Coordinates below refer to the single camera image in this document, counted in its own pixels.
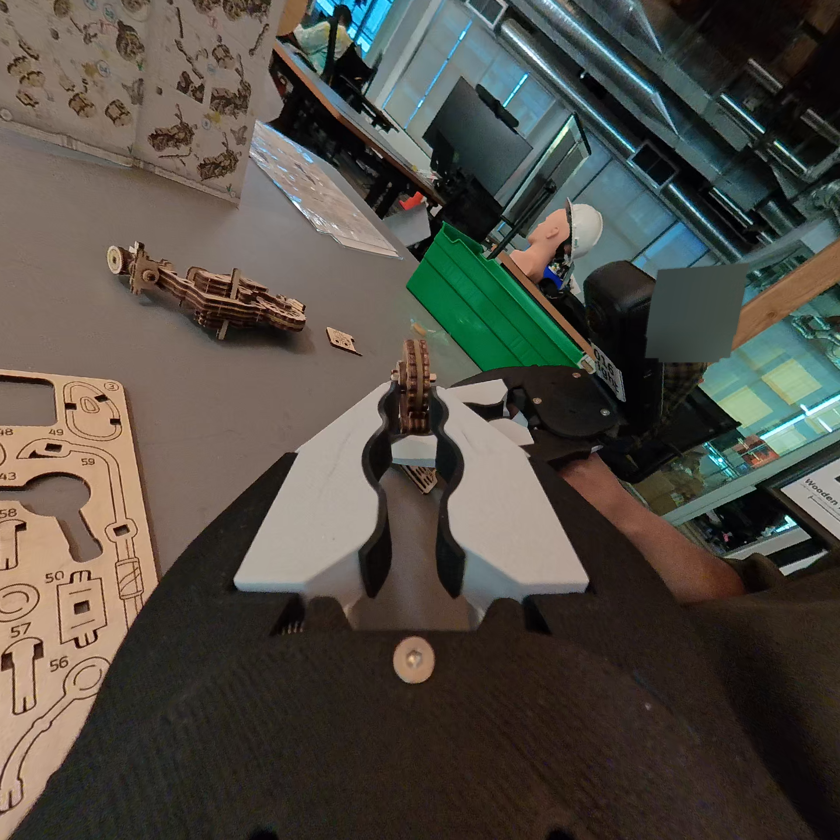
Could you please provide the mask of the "black monitor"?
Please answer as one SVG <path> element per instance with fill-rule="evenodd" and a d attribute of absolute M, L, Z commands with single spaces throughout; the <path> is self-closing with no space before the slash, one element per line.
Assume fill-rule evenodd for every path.
<path fill-rule="evenodd" d="M 433 171 L 471 176 L 489 194 L 498 194 L 532 152 L 512 122 L 498 100 L 459 78 L 423 134 Z"/>

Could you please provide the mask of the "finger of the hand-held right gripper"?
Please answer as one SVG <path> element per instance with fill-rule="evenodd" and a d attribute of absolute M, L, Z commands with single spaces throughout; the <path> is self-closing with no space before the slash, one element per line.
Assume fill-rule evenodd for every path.
<path fill-rule="evenodd" d="M 505 412 L 508 387 L 504 381 L 482 381 L 456 386 L 456 399 L 474 412 Z"/>
<path fill-rule="evenodd" d="M 526 423 L 520 423 L 523 415 L 518 414 L 514 418 L 500 417 L 486 420 L 486 423 L 495 428 L 505 438 L 509 439 L 514 445 L 525 449 L 533 446 L 535 441 L 531 430 Z"/>

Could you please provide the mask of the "printed instruction booklet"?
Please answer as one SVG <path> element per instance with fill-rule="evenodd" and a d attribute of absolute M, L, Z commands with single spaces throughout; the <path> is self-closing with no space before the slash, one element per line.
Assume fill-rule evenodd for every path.
<path fill-rule="evenodd" d="M 2 124 L 238 205 L 285 5 L 2 1 Z"/>

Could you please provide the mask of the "white printed sign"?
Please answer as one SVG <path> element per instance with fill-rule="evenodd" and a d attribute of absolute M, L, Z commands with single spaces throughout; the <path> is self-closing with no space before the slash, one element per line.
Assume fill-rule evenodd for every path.
<path fill-rule="evenodd" d="M 830 549 L 839 544 L 839 454 L 827 448 L 762 483 L 814 538 Z"/>

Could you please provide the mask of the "white hard hat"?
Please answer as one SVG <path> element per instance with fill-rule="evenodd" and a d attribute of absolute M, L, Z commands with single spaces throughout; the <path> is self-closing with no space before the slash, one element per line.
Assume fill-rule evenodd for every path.
<path fill-rule="evenodd" d="M 570 236 L 568 260 L 574 263 L 587 256 L 599 242 L 603 231 L 603 216 L 592 205 L 565 201 Z"/>

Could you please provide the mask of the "green plastic bin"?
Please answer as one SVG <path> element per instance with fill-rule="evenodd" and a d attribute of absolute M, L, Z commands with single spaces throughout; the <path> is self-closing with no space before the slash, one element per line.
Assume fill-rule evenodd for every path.
<path fill-rule="evenodd" d="M 592 368 L 589 354 L 522 284 L 449 224 L 442 224 L 406 287 L 482 371 Z"/>

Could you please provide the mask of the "wooden workbench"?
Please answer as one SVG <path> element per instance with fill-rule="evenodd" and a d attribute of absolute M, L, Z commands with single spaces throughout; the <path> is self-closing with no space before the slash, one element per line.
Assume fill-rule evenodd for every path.
<path fill-rule="evenodd" d="M 420 193 L 430 207 L 443 207 L 446 200 L 433 182 L 397 152 L 382 131 L 361 112 L 341 99 L 290 46 L 276 40 L 269 73 L 276 88 L 287 83 L 278 116 L 269 126 L 300 146 L 315 145 L 324 159 L 337 160 L 345 152 L 364 160 L 374 179 L 364 196 L 379 218 L 384 218 L 403 195 Z"/>

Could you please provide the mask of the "wooden beam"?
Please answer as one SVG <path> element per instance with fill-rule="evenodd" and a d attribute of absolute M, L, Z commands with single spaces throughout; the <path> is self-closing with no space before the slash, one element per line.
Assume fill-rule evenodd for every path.
<path fill-rule="evenodd" d="M 742 306 L 731 343 L 735 351 L 839 282 L 839 240 Z"/>

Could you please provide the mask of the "wooden gear assembly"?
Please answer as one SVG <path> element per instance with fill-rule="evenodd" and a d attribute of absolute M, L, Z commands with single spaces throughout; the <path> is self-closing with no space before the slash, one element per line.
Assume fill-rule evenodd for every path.
<path fill-rule="evenodd" d="M 397 428 L 402 435 L 429 433 L 429 396 L 436 374 L 431 371 L 425 339 L 406 339 L 402 356 L 392 371 L 397 384 Z"/>

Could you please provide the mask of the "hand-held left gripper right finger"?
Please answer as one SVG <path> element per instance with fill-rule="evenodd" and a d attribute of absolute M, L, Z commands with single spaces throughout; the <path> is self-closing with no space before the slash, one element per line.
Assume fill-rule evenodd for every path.
<path fill-rule="evenodd" d="M 494 601 L 584 593 L 588 574 L 524 449 L 456 399 L 429 396 L 437 474 L 437 575 L 478 627 Z"/>

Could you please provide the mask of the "grey desk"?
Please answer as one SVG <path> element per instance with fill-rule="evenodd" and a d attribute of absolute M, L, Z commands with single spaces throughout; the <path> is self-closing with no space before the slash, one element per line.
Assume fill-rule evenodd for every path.
<path fill-rule="evenodd" d="M 302 332 L 216 339 L 159 290 L 109 273 L 142 242 L 184 275 L 233 268 L 306 306 Z M 2 129 L 2 370 L 122 384 L 157 571 L 229 503 L 374 386 L 425 310 L 415 267 L 316 234 L 253 162 L 238 207 Z M 349 333 L 362 356 L 330 346 Z"/>

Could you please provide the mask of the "wooden mechanical model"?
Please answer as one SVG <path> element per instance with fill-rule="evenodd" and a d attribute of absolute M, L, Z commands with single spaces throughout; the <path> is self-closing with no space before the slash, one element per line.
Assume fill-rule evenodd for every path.
<path fill-rule="evenodd" d="M 113 275 L 129 279 L 132 294 L 152 289 L 168 294 L 200 327 L 214 330 L 218 340 L 230 328 L 299 333 L 307 324 L 303 303 L 273 294 L 239 269 L 223 275 L 193 266 L 181 276 L 168 260 L 151 258 L 141 242 L 129 248 L 109 246 L 107 263 Z"/>

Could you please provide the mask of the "cluster of silver pipes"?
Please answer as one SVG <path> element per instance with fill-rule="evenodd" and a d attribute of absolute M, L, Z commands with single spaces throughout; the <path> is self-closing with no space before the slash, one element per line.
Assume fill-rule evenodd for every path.
<path fill-rule="evenodd" d="M 511 2 L 497 32 L 717 257 L 838 237 L 838 2 Z"/>

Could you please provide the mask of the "clear bag with sheet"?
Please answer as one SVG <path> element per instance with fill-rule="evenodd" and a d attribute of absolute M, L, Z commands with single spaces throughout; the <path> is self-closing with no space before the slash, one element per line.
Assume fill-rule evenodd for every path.
<path fill-rule="evenodd" d="M 391 242 L 300 145 L 257 121 L 249 156 L 319 234 L 348 249 L 400 258 Z"/>

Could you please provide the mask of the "mannequin head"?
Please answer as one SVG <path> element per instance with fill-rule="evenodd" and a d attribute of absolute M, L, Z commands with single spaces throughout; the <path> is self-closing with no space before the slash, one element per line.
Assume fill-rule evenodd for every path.
<path fill-rule="evenodd" d="M 512 262 L 532 281 L 543 278 L 545 269 L 557 252 L 562 255 L 572 237 L 570 211 L 567 206 L 553 211 L 528 236 L 528 246 L 511 252 Z"/>

